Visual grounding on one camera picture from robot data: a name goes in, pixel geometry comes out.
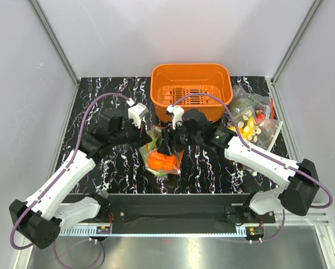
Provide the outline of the clear orange-zip bag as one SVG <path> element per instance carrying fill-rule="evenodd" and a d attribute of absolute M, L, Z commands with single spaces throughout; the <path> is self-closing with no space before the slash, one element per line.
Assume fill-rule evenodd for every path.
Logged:
<path fill-rule="evenodd" d="M 160 126 L 152 126 L 148 131 L 152 141 L 139 149 L 145 169 L 157 177 L 162 177 L 166 174 L 180 175 L 184 151 L 174 153 L 171 156 L 157 151 L 162 143 L 163 129 Z"/>

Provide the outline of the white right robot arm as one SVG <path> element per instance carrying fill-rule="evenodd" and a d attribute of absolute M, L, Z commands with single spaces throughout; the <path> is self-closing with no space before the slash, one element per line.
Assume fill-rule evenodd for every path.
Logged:
<path fill-rule="evenodd" d="M 226 214 L 232 221 L 255 222 L 276 210 L 287 210 L 298 216 L 308 213 L 319 189 L 308 178 L 317 173 L 313 162 L 305 159 L 298 163 L 279 157 L 241 139 L 226 127 L 215 127 L 198 109 L 184 111 L 178 105 L 170 105 L 166 113 L 172 118 L 172 124 L 162 131 L 159 153 L 172 155 L 188 146 L 198 146 L 215 155 L 218 161 L 235 161 L 278 185 L 270 191 L 251 193 L 243 205 L 228 210 Z"/>

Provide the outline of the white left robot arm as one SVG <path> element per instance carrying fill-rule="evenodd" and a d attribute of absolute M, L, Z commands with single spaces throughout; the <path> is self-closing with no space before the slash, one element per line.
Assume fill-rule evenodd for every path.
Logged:
<path fill-rule="evenodd" d="M 138 149 L 152 141 L 143 127 L 148 109 L 137 104 L 126 113 L 119 109 L 106 109 L 97 125 L 80 133 L 78 147 L 71 151 L 63 165 L 49 180 L 25 201 L 14 200 L 9 206 L 13 222 L 10 243 L 14 249 L 15 232 L 19 232 L 39 249 L 50 246 L 59 232 L 82 220 L 102 222 L 109 216 L 106 199 L 94 194 L 70 205 L 67 211 L 59 206 L 71 189 L 88 174 L 114 146 L 130 145 Z"/>

